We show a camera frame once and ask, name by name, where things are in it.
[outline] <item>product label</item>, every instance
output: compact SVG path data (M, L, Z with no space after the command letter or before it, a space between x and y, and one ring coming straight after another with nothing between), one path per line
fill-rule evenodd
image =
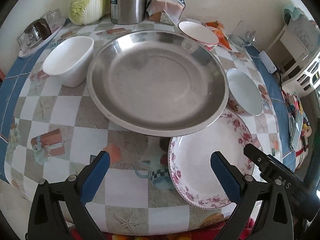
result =
M118 19L118 0L110 0L111 18Z

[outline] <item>metal bowl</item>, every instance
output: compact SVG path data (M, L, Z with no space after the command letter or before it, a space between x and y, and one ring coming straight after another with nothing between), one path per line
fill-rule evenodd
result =
M229 95L215 56L188 37L155 30L108 43L91 62L87 84L92 100L111 121L162 137L210 125Z

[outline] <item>teal cloth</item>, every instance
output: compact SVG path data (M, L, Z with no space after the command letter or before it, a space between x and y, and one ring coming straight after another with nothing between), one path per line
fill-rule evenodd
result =
M288 25L291 18L295 21L300 17L301 14L304 14L304 13L303 11L301 11L300 8L295 7L292 4L289 4L284 7L283 20L285 24Z

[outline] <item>pink flower pattern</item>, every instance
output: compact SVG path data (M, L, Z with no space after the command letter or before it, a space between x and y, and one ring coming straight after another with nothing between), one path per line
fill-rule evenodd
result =
M233 126L234 131L240 133L240 137L238 139L238 143L243 147L252 143L251 133L248 127L244 124L241 118L233 113L231 110L226 109L226 111L220 116L220 118L225 118L227 120L227 124ZM173 137L170 142L169 148L169 169L170 175L173 180L173 183L177 189L177 191L192 205L204 208L204 209L212 209L212 208L221 208L228 204L230 204L230 200L227 197L221 197L219 195L212 196L207 199L200 199L198 194L194 194L189 190L189 188L183 184L183 174L180 169L176 166L176 156L174 154L175 147L179 145L179 140L181 137ZM253 163L248 159L244 167L241 169L242 174L252 174L253 171Z

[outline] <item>blue gripper pad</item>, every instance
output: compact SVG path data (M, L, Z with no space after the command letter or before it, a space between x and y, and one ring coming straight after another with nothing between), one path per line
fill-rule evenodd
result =
M220 160L217 152L212 153L210 164L211 169L217 176L228 199L231 202L239 204L241 201L240 185L237 183L236 179L232 176L225 164Z
M105 174L110 167L110 155L105 152L81 187L80 201L82 205L93 200Z

